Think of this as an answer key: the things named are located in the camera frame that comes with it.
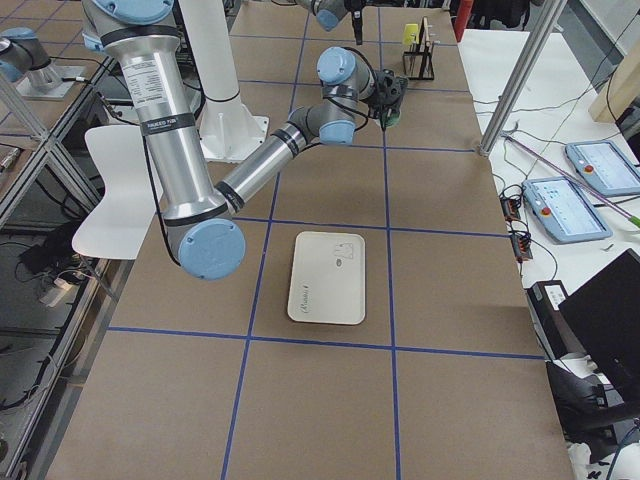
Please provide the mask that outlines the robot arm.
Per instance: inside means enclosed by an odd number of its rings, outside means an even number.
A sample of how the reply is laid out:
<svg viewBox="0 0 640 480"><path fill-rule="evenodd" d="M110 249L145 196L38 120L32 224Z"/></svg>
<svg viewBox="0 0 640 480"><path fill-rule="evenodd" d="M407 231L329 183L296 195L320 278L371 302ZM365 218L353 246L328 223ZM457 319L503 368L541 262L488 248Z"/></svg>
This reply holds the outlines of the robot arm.
<svg viewBox="0 0 640 480"><path fill-rule="evenodd" d="M295 0L314 15L325 31L335 29L347 16L351 19L354 39L357 45L363 43L363 10L365 1L361 0Z"/></svg>
<svg viewBox="0 0 640 480"><path fill-rule="evenodd" d="M166 196L166 248L196 278L239 267L246 242L232 216L300 152L351 144L360 104L382 127L399 119L407 80L331 47L316 66L321 102L270 129L241 100L219 1L86 1L83 11L87 46L124 74Z"/></svg>

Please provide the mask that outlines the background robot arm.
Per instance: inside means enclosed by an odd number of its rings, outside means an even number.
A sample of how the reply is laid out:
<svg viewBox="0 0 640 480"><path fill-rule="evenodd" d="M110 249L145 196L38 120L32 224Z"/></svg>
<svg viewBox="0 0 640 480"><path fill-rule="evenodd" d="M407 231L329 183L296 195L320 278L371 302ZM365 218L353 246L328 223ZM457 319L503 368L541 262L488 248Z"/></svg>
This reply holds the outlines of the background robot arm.
<svg viewBox="0 0 640 480"><path fill-rule="evenodd" d="M73 83L84 80L83 66L56 64L35 32L16 27L1 32L1 73L32 100L62 100Z"/></svg>

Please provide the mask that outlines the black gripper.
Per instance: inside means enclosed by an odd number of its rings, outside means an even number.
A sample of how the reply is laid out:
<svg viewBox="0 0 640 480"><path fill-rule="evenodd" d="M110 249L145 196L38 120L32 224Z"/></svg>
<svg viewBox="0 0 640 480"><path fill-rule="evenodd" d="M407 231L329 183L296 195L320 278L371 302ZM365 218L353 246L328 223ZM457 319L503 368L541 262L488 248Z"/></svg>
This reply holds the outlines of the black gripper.
<svg viewBox="0 0 640 480"><path fill-rule="evenodd" d="M357 45L363 44L362 11L351 12L354 39ZM408 87L408 79L396 76L392 70L375 70L372 94L367 98L368 115L380 124L382 114L389 110L400 112L401 105Z"/></svg>

